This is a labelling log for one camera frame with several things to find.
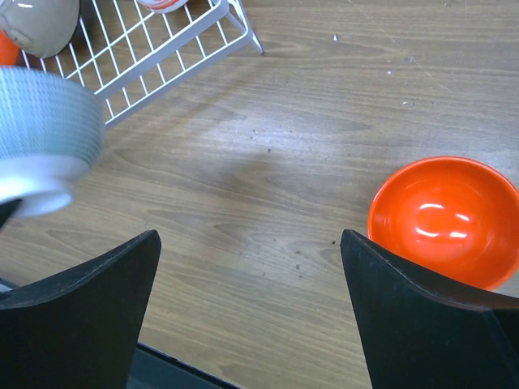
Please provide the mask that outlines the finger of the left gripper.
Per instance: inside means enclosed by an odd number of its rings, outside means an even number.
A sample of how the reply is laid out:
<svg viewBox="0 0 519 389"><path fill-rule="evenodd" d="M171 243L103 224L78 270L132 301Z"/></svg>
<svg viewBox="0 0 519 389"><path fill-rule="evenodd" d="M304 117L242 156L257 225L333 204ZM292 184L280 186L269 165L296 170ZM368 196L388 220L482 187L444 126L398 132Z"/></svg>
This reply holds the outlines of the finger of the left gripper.
<svg viewBox="0 0 519 389"><path fill-rule="evenodd" d="M0 205L0 229L3 229L6 223L13 217L13 215L18 211L21 204L23 203L22 199L12 199L1 203Z"/></svg>

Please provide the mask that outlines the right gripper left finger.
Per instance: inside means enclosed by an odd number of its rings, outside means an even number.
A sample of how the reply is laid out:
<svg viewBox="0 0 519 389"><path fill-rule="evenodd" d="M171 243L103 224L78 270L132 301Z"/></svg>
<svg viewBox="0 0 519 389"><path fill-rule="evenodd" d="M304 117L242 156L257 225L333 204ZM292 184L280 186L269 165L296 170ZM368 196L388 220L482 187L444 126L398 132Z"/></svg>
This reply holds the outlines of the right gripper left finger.
<svg viewBox="0 0 519 389"><path fill-rule="evenodd" d="M111 251L1 294L3 388L124 388L161 239Z"/></svg>

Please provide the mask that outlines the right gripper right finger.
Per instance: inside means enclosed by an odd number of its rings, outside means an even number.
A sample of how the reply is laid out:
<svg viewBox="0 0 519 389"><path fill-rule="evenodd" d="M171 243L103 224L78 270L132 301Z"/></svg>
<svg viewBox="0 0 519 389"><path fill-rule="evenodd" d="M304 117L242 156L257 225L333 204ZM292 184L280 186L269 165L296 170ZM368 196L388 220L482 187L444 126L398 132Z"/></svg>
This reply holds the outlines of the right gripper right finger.
<svg viewBox="0 0 519 389"><path fill-rule="evenodd" d="M518 300L346 229L341 258L374 388L516 388Z"/></svg>

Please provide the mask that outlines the light blue ribbed bowl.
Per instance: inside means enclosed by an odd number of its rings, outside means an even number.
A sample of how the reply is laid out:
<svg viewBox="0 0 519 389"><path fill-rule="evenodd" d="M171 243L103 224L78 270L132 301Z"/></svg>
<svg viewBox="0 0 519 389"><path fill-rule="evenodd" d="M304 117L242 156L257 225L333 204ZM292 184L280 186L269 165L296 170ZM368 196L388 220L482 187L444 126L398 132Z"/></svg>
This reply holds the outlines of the light blue ribbed bowl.
<svg viewBox="0 0 519 389"><path fill-rule="evenodd" d="M104 105L79 83L17 66L1 69L1 201L13 216L59 211L99 159Z"/></svg>

